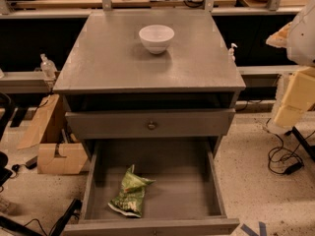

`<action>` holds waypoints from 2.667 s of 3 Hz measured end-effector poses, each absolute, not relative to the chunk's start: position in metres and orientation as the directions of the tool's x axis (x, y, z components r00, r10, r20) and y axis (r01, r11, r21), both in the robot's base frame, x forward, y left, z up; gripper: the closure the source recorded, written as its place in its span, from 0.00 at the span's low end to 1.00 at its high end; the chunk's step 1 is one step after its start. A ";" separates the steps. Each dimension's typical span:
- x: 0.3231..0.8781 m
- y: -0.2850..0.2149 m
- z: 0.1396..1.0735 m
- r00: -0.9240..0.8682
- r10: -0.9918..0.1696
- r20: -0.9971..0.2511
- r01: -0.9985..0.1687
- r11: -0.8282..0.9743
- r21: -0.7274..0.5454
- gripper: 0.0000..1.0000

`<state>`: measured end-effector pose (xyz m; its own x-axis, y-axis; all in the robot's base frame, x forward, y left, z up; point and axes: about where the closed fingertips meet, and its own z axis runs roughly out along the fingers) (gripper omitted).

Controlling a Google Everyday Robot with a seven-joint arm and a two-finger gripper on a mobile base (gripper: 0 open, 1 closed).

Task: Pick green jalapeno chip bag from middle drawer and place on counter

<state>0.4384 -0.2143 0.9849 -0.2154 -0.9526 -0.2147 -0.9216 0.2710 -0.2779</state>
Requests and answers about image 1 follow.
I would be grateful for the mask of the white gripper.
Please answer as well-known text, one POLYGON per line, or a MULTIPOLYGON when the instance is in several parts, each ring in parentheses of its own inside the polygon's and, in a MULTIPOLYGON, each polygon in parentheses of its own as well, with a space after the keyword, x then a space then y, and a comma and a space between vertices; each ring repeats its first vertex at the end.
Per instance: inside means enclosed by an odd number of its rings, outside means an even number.
MULTIPOLYGON (((286 48, 291 23, 271 34, 266 43, 275 48, 286 48)), ((282 128, 293 127, 302 115, 315 104, 315 69, 303 66, 289 76, 288 86, 274 122, 282 128)))

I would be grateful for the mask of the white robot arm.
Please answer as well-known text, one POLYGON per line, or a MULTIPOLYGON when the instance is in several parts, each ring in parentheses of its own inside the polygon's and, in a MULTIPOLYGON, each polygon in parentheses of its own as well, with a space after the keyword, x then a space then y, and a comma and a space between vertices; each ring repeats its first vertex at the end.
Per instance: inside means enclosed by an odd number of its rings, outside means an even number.
POLYGON ((315 104, 315 0, 270 35, 266 43, 285 48, 287 58, 299 66, 289 76, 285 92, 277 97, 272 117, 275 128, 289 130, 315 104))

